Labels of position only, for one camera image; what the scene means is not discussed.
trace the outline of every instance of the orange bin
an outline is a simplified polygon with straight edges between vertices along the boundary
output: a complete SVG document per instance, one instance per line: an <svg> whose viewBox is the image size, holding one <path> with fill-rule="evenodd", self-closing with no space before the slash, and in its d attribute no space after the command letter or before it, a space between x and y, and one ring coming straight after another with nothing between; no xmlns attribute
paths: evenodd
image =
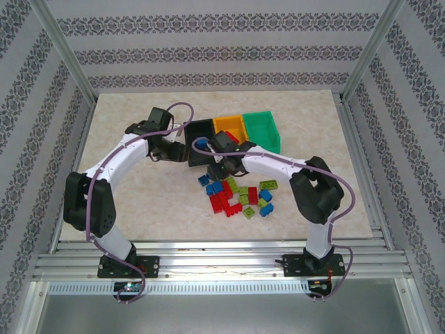
<svg viewBox="0 0 445 334"><path fill-rule="evenodd" d="M244 119L241 115L214 118L213 126L215 127L216 134L219 131L228 131L239 140L239 144L249 140L244 126Z"/></svg>

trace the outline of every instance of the blue building block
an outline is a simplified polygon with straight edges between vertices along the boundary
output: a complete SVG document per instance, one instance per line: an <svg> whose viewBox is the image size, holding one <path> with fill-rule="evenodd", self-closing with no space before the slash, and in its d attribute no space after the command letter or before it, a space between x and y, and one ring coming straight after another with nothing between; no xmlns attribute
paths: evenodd
<svg viewBox="0 0 445 334"><path fill-rule="evenodd" d="M206 186L209 184L209 179L206 178L206 175L199 177L197 180L200 182L201 186Z"/></svg>
<svg viewBox="0 0 445 334"><path fill-rule="evenodd" d="M266 202L270 202L272 199L272 195L269 193L269 190L266 189L261 190L258 197L263 198Z"/></svg>
<svg viewBox="0 0 445 334"><path fill-rule="evenodd" d="M204 150L207 148L207 140L206 139L200 139L196 142L195 147L198 150Z"/></svg>
<svg viewBox="0 0 445 334"><path fill-rule="evenodd" d="M221 183L221 181L216 181L212 184L213 186L213 190L215 191L215 193L220 193L221 191L224 190L223 188L223 184Z"/></svg>
<svg viewBox="0 0 445 334"><path fill-rule="evenodd" d="M215 195L215 191L213 190L212 184L209 184L208 186L206 186L206 192L207 192L208 196Z"/></svg>
<svg viewBox="0 0 445 334"><path fill-rule="evenodd" d="M269 203L264 208L259 210L259 214L261 214L261 217L265 217L268 214L270 214L272 211L273 211L273 205L272 205L272 203Z"/></svg>

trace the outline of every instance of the plastic storage bin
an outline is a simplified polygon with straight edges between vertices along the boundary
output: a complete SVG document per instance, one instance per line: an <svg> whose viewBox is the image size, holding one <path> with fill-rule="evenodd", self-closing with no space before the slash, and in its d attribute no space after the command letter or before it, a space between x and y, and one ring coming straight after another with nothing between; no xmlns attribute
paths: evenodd
<svg viewBox="0 0 445 334"><path fill-rule="evenodd" d="M214 118L213 125L215 126L216 134L219 131L228 131L239 140L239 144L249 140L244 127L243 116L241 115Z"/></svg>
<svg viewBox="0 0 445 334"><path fill-rule="evenodd" d="M210 164L215 159L208 155L203 155L196 152L192 147L192 142L197 137L206 137L210 139L215 135L215 130L213 128L213 120L195 120L187 125L184 129L184 137L186 139L186 147L189 151L188 153L188 165L201 166Z"/></svg>
<svg viewBox="0 0 445 334"><path fill-rule="evenodd" d="M280 134L270 111L245 113L243 119L249 141L260 145L267 151L278 154L281 152Z"/></svg>

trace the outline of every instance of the green bin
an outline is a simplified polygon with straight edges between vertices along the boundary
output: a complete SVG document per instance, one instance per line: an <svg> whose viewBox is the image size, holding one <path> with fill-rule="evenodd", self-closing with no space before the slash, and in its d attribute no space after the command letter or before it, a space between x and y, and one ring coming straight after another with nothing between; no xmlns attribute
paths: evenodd
<svg viewBox="0 0 445 334"><path fill-rule="evenodd" d="M270 111L245 113L243 119L249 141L260 145L267 151L277 154L281 152L280 134Z"/></svg>

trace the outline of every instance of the damask pattern wall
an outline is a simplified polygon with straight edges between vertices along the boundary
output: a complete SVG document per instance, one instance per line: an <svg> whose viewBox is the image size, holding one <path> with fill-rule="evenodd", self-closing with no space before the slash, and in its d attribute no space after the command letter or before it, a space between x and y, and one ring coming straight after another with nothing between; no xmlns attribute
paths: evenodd
<svg viewBox="0 0 445 334"><path fill-rule="evenodd" d="M387 0L185 0L49 5L98 93L339 93Z"/></svg>
<svg viewBox="0 0 445 334"><path fill-rule="evenodd" d="M350 101L434 333L445 333L444 20L441 1L407 1Z"/></svg>
<svg viewBox="0 0 445 334"><path fill-rule="evenodd" d="M0 333L48 251L90 108L27 1L0 1Z"/></svg>

